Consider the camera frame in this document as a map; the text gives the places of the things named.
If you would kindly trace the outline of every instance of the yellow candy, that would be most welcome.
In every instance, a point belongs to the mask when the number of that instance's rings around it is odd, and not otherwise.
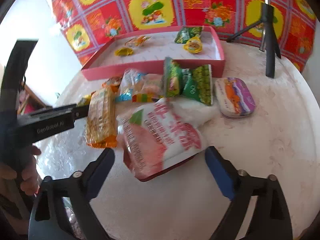
[[[193,37],[187,41],[183,48],[190,53],[198,53],[202,50],[202,43],[199,36]]]
[[[131,54],[133,54],[133,50],[126,47],[123,47],[115,51],[116,56],[129,56]]]

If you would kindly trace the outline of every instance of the table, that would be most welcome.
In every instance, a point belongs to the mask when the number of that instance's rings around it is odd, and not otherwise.
[[[223,76],[244,80],[257,107],[249,117],[227,119],[217,102],[208,107],[190,100],[199,111],[195,116],[210,119],[199,129],[209,145],[237,169],[257,177],[278,177],[297,237],[320,209],[319,106],[288,59],[276,59],[276,76],[270,79],[264,74],[264,52],[242,44],[222,42],[222,46],[226,58]],[[88,82],[78,73],[57,104],[77,102],[103,81]],[[70,176],[99,156],[101,150],[85,145],[85,125],[85,119],[78,120],[74,129],[37,143],[43,152],[38,166],[45,175]],[[91,201],[108,233],[120,240],[209,239],[229,200],[220,193],[203,153],[148,182],[138,181],[128,171],[121,149],[115,154],[99,196]],[[254,203],[252,198],[238,238],[247,230]]]

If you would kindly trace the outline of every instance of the orange candy wrapper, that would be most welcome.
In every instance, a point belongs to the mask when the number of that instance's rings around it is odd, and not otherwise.
[[[93,148],[116,147],[115,94],[112,87],[96,91],[91,98],[87,126],[87,145]]]

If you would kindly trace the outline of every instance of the green snack package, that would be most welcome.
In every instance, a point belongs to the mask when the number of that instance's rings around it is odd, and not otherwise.
[[[174,97],[181,94],[183,88],[182,68],[170,57],[164,59],[164,95]]]
[[[197,26],[197,27],[185,27],[183,26],[182,29],[178,32],[177,37],[175,38],[175,43],[183,43],[185,44],[190,38],[193,38],[197,35],[199,35],[203,30],[203,26]]]
[[[192,98],[207,106],[213,104],[211,65],[203,65],[189,70],[187,82],[182,95]]]

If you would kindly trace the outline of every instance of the black tripod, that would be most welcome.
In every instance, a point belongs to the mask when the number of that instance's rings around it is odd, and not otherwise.
[[[278,58],[281,58],[280,48],[278,45],[278,40],[276,37],[275,30],[273,28],[273,6],[266,3],[261,3],[261,17],[257,22],[249,25],[238,33],[234,34],[232,37],[227,39],[227,42],[232,42],[236,37],[245,33],[247,30],[263,23],[266,30],[266,49],[267,49],[267,64],[266,64],[266,76],[269,78],[275,77],[275,52]]]

